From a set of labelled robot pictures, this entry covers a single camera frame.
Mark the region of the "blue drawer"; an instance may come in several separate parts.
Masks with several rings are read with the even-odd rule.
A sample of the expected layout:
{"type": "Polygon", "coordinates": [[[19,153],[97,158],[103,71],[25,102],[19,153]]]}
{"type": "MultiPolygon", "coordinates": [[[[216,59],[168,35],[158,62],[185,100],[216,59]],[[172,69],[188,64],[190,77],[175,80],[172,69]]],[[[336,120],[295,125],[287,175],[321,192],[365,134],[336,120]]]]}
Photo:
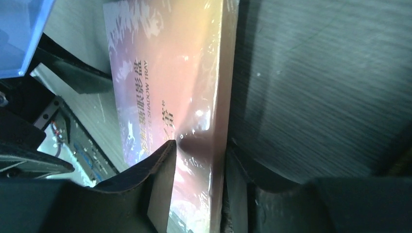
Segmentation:
{"type": "Polygon", "coordinates": [[[54,0],[0,1],[0,77],[27,72],[54,0]]]}

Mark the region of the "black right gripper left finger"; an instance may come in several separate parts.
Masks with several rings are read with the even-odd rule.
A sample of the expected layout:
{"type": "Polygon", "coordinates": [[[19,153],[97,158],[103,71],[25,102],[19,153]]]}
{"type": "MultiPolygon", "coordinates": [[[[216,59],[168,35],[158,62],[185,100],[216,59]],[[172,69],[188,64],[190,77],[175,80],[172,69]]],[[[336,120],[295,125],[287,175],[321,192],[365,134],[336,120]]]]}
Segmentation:
{"type": "Polygon", "coordinates": [[[10,143],[0,146],[0,230],[3,233],[164,233],[176,165],[176,142],[94,187],[67,179],[27,175],[21,165],[47,173],[73,166],[54,156],[10,143]]]}

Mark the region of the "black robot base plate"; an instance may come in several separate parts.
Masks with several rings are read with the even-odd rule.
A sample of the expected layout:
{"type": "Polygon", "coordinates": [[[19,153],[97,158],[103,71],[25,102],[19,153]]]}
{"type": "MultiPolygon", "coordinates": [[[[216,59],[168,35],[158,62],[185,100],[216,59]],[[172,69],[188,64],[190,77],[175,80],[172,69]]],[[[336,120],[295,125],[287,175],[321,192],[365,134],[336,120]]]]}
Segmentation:
{"type": "Polygon", "coordinates": [[[35,123],[46,137],[38,151],[73,165],[72,173],[49,175],[50,179],[70,179],[82,186],[94,187],[119,173],[78,117],[59,96],[35,123]]]}

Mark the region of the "holographic eyeshadow palette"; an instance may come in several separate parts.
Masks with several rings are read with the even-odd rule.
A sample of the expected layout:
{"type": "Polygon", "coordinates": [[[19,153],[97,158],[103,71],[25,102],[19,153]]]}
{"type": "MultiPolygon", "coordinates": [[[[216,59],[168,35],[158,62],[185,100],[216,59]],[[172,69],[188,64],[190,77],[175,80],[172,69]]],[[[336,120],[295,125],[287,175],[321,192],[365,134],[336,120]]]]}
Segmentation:
{"type": "Polygon", "coordinates": [[[170,233],[220,232],[237,0],[118,0],[103,14],[123,157],[175,140],[170,233]]]}

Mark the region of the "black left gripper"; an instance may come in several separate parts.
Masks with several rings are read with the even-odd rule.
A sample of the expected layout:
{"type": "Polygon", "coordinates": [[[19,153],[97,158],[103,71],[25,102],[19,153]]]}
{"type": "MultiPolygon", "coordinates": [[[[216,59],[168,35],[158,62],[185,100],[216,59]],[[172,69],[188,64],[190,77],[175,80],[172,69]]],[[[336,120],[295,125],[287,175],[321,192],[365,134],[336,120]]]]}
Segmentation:
{"type": "MultiPolygon", "coordinates": [[[[79,94],[107,92],[111,75],[74,56],[42,34],[34,58],[79,94]]],[[[73,165],[37,149],[63,100],[33,77],[0,81],[0,177],[40,179],[71,173],[73,165]]]]}

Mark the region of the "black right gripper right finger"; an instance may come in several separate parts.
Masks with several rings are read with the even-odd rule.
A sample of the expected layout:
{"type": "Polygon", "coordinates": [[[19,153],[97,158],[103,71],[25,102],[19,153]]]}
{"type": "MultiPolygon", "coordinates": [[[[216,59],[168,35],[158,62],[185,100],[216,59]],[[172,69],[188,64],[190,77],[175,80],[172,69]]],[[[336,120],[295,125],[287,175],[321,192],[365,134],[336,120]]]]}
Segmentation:
{"type": "Polygon", "coordinates": [[[232,233],[409,233],[410,177],[284,179],[226,150],[224,229],[232,233]]]}

